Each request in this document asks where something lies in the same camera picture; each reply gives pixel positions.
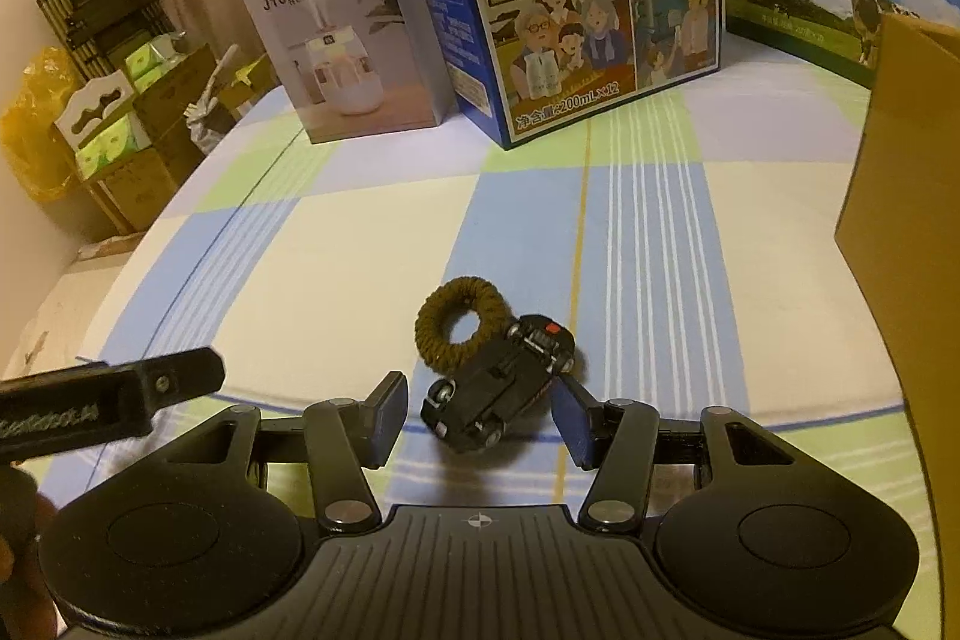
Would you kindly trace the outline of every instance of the toy car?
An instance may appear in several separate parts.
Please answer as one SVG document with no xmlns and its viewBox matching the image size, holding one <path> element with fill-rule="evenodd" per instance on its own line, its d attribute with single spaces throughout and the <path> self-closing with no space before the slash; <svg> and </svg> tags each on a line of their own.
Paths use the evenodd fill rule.
<svg viewBox="0 0 960 640">
<path fill-rule="evenodd" d="M 500 442 L 560 373 L 573 370 L 573 334 L 546 316 L 521 316 L 452 377 L 430 386 L 421 418 L 458 453 Z"/>
</svg>

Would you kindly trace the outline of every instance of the white wall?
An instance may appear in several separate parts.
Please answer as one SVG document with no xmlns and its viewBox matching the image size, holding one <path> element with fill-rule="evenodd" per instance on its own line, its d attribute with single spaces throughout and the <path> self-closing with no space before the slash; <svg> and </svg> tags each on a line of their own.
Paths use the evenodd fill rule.
<svg viewBox="0 0 960 640">
<path fill-rule="evenodd" d="M 0 112 L 16 97 L 23 68 L 57 44 L 37 0 L 0 0 Z M 85 242 L 109 236 L 109 223 L 86 194 L 41 207 L 30 201 L 0 159 L 0 366 Z"/>
</svg>

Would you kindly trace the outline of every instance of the cow illustration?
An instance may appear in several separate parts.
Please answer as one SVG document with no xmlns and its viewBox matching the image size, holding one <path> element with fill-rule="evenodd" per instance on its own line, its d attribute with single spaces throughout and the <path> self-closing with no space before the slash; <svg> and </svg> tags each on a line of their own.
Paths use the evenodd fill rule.
<svg viewBox="0 0 960 640">
<path fill-rule="evenodd" d="M 853 28 L 860 39 L 860 63 L 870 68 L 877 64 L 877 37 L 880 36 L 882 13 L 920 17 L 890 0 L 850 0 L 850 3 L 853 9 Z"/>
</svg>

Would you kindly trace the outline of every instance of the toy car wheel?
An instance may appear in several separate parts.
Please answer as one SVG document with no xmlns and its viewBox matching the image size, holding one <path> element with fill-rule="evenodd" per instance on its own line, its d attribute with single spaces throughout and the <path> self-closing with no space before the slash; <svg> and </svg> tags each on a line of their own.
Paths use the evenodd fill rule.
<svg viewBox="0 0 960 640">
<path fill-rule="evenodd" d="M 480 439 L 483 441 L 484 448 L 493 448 L 503 437 L 503 424 L 499 421 L 491 421 L 486 424 L 480 432 Z"/>
<path fill-rule="evenodd" d="M 453 383 L 445 383 L 443 386 L 440 386 L 437 389 L 436 399 L 440 404 L 445 405 L 451 399 L 453 399 L 453 394 L 457 392 L 457 386 Z"/>
<path fill-rule="evenodd" d="M 438 406 L 445 405 L 451 399 L 453 399 L 453 394 L 457 392 L 457 384 L 452 380 L 438 380 L 433 386 L 430 386 L 429 396 Z"/>
</svg>

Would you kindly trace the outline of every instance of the plastic bag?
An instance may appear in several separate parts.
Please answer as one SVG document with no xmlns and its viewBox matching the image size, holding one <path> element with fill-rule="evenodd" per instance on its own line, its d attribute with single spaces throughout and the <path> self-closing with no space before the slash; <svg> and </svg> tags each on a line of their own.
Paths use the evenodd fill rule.
<svg viewBox="0 0 960 640">
<path fill-rule="evenodd" d="M 60 199 L 77 184 L 50 129 L 80 87 L 83 82 L 66 50 L 45 47 L 24 68 L 20 94 L 0 116 L 0 149 L 35 201 Z"/>
</svg>

